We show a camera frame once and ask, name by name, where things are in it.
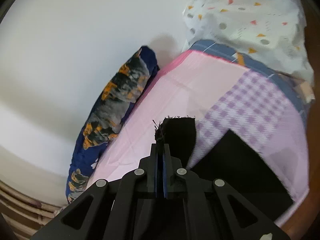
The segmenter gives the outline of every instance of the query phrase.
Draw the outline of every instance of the wooden bed frame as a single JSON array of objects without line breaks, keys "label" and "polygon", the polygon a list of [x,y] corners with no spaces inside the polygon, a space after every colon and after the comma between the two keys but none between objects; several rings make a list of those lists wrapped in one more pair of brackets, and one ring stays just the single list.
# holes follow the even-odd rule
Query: wooden bed frame
[{"label": "wooden bed frame", "polygon": [[309,148],[310,192],[298,210],[282,226],[292,240],[306,233],[320,210],[320,13],[312,0],[301,0],[306,14],[305,46],[309,62],[315,72],[315,103],[311,106],[307,124]]}]

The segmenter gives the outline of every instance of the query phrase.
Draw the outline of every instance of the polka dot fabric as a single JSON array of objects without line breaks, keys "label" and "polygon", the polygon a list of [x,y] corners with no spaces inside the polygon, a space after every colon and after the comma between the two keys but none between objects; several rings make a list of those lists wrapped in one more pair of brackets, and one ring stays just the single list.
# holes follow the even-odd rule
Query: polka dot fabric
[{"label": "polka dot fabric", "polygon": [[313,84],[300,0],[191,0],[184,21],[185,49],[200,39],[215,40]]}]

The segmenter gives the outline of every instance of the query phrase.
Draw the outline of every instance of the purple checkered fabric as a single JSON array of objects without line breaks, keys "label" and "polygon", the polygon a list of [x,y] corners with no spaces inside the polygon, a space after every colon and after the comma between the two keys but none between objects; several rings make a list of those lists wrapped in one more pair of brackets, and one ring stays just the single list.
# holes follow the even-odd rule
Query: purple checkered fabric
[{"label": "purple checkered fabric", "polygon": [[245,72],[196,124],[197,138],[188,167],[201,160],[229,130],[259,152],[271,138],[289,100],[267,77]]}]

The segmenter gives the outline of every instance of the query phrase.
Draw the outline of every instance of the pink bedsheet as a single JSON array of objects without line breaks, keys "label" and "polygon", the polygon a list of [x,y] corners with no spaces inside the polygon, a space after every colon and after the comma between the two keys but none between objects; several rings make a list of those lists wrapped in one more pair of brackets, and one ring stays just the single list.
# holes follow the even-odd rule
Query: pink bedsheet
[{"label": "pink bedsheet", "polygon": [[[101,178],[108,181],[120,179],[125,173],[138,167],[140,159],[150,154],[151,144],[155,143],[153,120],[159,123],[167,116],[191,116],[195,117],[196,123],[201,123],[208,111],[221,103],[221,98],[230,94],[241,78],[249,76],[248,71],[252,73],[246,67],[202,52],[186,51],[181,54],[159,71],[136,104],[118,138],[100,158],[88,186]],[[277,96],[285,99],[281,91],[277,90],[277,93]],[[290,217],[308,193],[308,149],[303,123],[291,102],[285,102],[270,134],[259,143],[261,157],[279,177],[295,202],[277,220],[277,225],[282,225]],[[230,113],[239,117],[240,112]],[[226,120],[227,118],[222,121],[225,125],[230,125]],[[238,135],[254,148],[250,136]]]}]

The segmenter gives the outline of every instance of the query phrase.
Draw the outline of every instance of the black cloth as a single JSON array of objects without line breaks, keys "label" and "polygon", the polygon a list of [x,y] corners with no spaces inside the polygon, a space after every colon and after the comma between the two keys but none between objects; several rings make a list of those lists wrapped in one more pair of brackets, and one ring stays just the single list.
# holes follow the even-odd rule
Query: black cloth
[{"label": "black cloth", "polygon": [[[196,142],[194,118],[165,118],[156,130],[157,142],[186,167]],[[276,220],[293,201],[278,177],[233,131],[228,132],[192,169],[202,179],[228,182],[268,218]]]}]

